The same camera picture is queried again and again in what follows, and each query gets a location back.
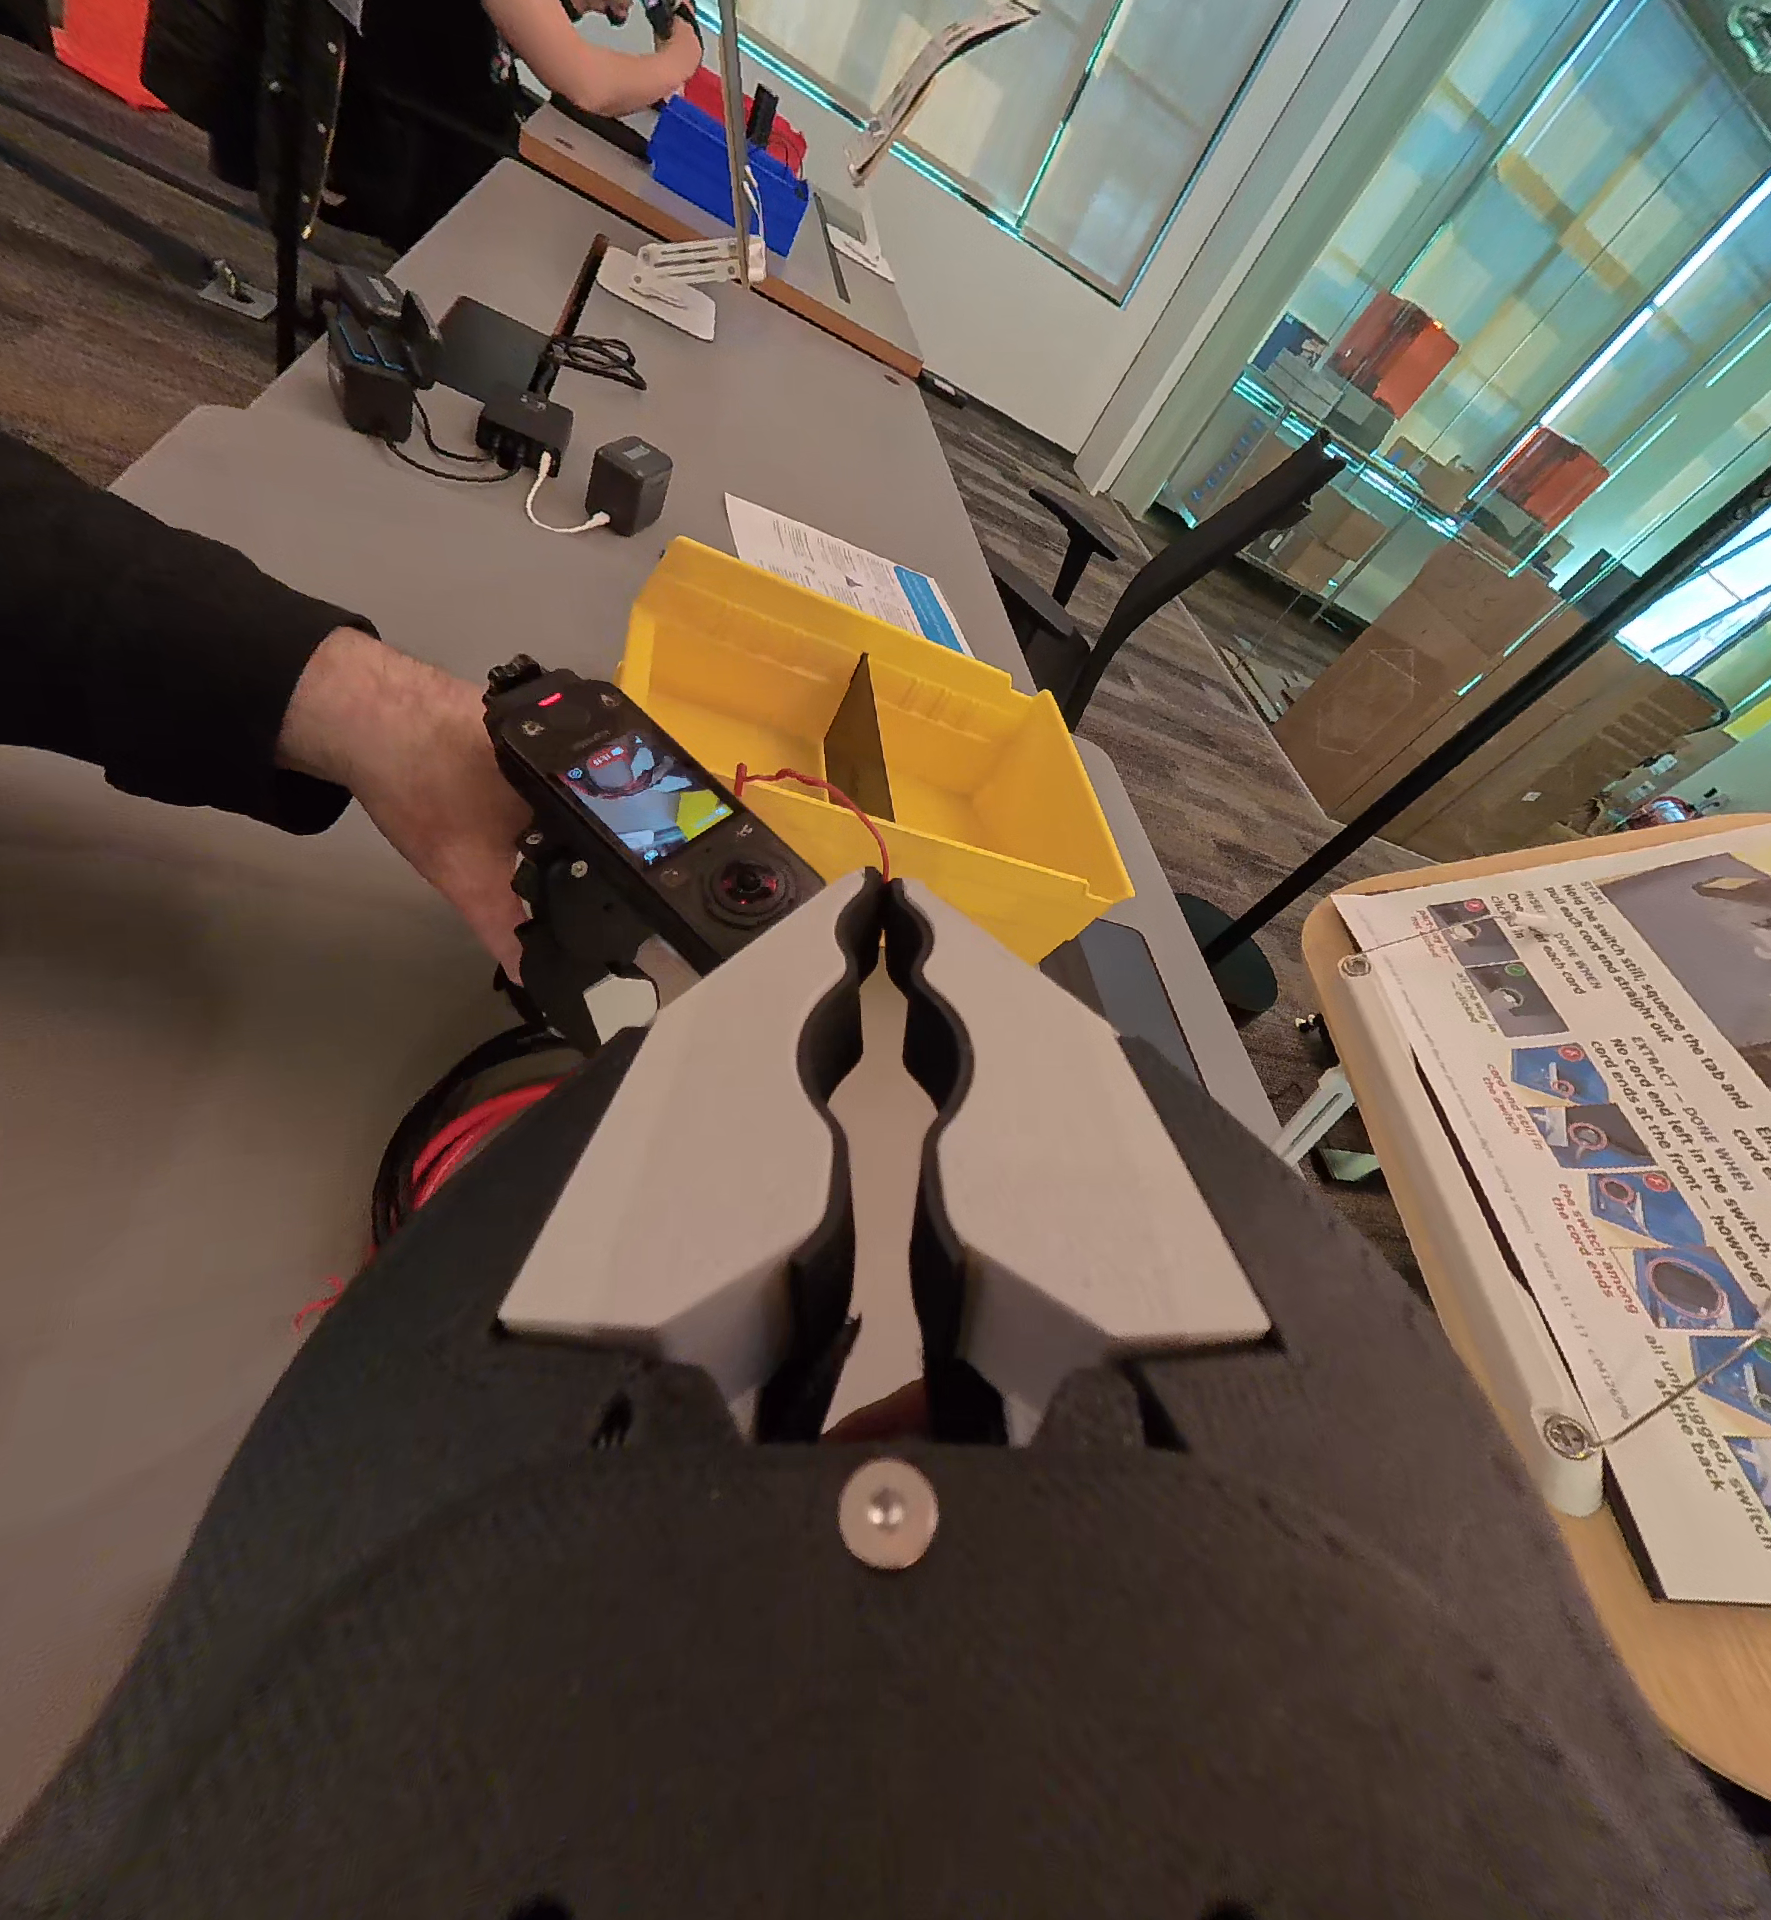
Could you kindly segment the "red thread scrap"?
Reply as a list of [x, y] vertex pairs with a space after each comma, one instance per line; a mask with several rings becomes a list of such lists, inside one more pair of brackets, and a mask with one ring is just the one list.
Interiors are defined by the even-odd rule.
[[833, 783], [805, 774], [791, 766], [781, 766], [771, 773], [753, 773], [745, 763], [739, 763], [733, 770], [731, 793], [735, 798], [741, 798], [749, 787], [775, 787], [775, 784], [793, 784], [797, 789], [809, 790], [823, 798], [825, 805], [835, 806], [849, 815], [871, 839], [873, 851], [877, 852], [877, 872], [885, 884], [893, 880], [891, 851], [883, 839], [879, 825], [839, 787]]

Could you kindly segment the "person's left forearm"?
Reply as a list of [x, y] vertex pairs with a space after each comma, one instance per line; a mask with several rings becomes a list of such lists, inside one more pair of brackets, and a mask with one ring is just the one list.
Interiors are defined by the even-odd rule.
[[0, 431], [0, 748], [81, 760], [141, 801], [321, 834], [349, 795], [279, 766], [277, 741], [339, 629], [369, 632]]

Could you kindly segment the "wooden edged table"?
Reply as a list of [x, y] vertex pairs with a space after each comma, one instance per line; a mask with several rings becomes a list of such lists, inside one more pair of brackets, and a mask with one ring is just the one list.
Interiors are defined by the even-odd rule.
[[[535, 108], [519, 132], [519, 155], [539, 172], [641, 229], [661, 243], [695, 243], [727, 232], [727, 222], [683, 203], [653, 181], [647, 164], [555, 107]], [[877, 364], [917, 380], [925, 369], [897, 285], [845, 258], [813, 194], [793, 250], [773, 258], [757, 294], [799, 321], [847, 343]]]

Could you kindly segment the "wooden document board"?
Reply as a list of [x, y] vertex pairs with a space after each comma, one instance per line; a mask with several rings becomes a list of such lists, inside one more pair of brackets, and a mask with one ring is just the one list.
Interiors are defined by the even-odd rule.
[[[1281, 1156], [1303, 1158], [1319, 1137], [1313, 1116], [1335, 1114], [1341, 1096], [1351, 1101], [1367, 1135], [1359, 1099], [1349, 1086], [1331, 1033], [1345, 1019], [1343, 1011], [1333, 1007], [1337, 963], [1347, 955], [1361, 955], [1343, 918], [1347, 904], [1383, 896], [1409, 903], [1425, 884], [1469, 892], [1481, 883], [1514, 876], [1564, 880], [1580, 858], [1598, 852], [1654, 855], [1706, 839], [1714, 830], [1716, 825], [1710, 821], [1640, 829], [1616, 837], [1554, 841], [1524, 851], [1367, 876], [1315, 904], [1303, 926], [1303, 963], [1335, 1062], [1323, 1074], [1319, 1095], [1301, 1107], [1281, 1137], [1277, 1145]], [[1771, 1804], [1771, 1609], [1650, 1597], [1620, 1527], [1604, 1502], [1592, 1517], [1568, 1519], [1552, 1512], [1552, 1520], [1564, 1539], [1594, 1618], [1636, 1691], [1660, 1721], [1664, 1735], [1714, 1776]]]

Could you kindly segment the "person's left hand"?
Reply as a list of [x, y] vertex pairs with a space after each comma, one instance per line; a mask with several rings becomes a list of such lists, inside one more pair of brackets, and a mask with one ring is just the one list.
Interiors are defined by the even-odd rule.
[[513, 862], [529, 808], [497, 766], [477, 686], [335, 629], [297, 679], [275, 765], [343, 789], [519, 980]]

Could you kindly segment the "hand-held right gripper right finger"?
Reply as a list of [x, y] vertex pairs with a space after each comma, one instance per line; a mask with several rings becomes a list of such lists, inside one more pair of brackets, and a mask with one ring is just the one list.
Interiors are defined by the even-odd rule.
[[1025, 1444], [1071, 1377], [1273, 1325], [1113, 1027], [893, 880], [901, 1062], [933, 1107], [911, 1243], [927, 1428]]

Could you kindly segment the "small black device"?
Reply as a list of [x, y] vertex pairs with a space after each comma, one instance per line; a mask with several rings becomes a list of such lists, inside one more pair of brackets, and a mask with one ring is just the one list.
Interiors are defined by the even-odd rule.
[[317, 301], [325, 373], [343, 422], [403, 449], [419, 394], [437, 383], [441, 335], [423, 301], [391, 278], [339, 265]]

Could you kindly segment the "red plastic bin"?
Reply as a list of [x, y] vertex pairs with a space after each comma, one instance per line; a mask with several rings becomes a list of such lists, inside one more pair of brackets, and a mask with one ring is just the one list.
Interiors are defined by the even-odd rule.
[[[699, 68], [681, 89], [679, 98], [693, 107], [701, 116], [723, 126], [723, 87], [717, 72]], [[795, 176], [803, 176], [805, 139], [779, 112], [777, 94], [771, 87], [759, 83], [751, 94], [743, 97], [745, 144], [749, 151], [763, 153]]]

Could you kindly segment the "orange shelf box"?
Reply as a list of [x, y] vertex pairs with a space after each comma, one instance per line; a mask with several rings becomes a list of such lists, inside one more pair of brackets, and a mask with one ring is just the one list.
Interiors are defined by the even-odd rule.
[[1329, 370], [1401, 421], [1449, 369], [1459, 343], [1429, 312], [1377, 293], [1329, 352]]
[[1600, 461], [1552, 427], [1538, 422], [1495, 468], [1483, 499], [1552, 533], [1606, 481], [1608, 468]]

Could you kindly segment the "curved clear stand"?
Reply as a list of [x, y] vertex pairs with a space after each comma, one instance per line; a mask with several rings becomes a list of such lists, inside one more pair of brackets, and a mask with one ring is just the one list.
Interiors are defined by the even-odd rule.
[[1027, 27], [1039, 12], [1039, 2], [993, 2], [981, 12], [955, 21], [931, 35], [905, 67], [885, 101], [877, 108], [871, 108], [869, 119], [849, 142], [845, 153], [849, 186], [867, 186], [871, 174], [889, 155], [899, 132], [903, 132], [919, 112], [949, 62], [993, 38]]

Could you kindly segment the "yellow plastic bin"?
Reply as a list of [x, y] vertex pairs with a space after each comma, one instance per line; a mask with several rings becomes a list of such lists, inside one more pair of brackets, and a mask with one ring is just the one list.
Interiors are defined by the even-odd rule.
[[[825, 736], [865, 660], [891, 808], [857, 801]], [[889, 858], [1039, 963], [1135, 888], [1057, 705], [695, 541], [633, 603], [617, 686], [825, 883]], [[823, 793], [835, 787], [855, 808]]]

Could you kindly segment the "printed instruction sheet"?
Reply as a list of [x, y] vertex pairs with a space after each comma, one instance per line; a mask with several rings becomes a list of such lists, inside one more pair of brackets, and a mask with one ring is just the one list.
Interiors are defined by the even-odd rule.
[[1771, 825], [1339, 914], [1648, 1584], [1771, 1609]]

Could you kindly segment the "orange traffic cone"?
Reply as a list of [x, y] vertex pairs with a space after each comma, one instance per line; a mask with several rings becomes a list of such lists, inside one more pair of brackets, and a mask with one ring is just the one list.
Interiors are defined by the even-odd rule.
[[125, 107], [161, 114], [167, 104], [143, 84], [147, 24], [147, 2], [61, 2], [53, 54]]

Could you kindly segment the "stack of cardboard boxes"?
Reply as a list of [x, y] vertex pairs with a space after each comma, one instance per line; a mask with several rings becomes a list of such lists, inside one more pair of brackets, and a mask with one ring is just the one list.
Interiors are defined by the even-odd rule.
[[[1552, 588], [1443, 546], [1283, 713], [1277, 743], [1323, 815], [1349, 825], [1632, 580], [1596, 554], [1574, 588]], [[1379, 837], [1431, 861], [1576, 839], [1608, 793], [1646, 779], [1666, 793], [1726, 753], [1724, 715], [1610, 639]]]

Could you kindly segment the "small white desk stand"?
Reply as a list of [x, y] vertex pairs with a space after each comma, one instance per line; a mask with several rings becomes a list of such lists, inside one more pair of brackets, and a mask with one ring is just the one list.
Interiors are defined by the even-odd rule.
[[743, 94], [739, 90], [737, 38], [733, 7], [723, 4], [723, 140], [729, 163], [733, 241], [657, 241], [633, 254], [625, 299], [657, 311], [663, 321], [689, 325], [695, 339], [711, 343], [713, 301], [701, 293], [711, 285], [759, 288], [767, 278], [765, 225], [755, 179], [749, 166]]

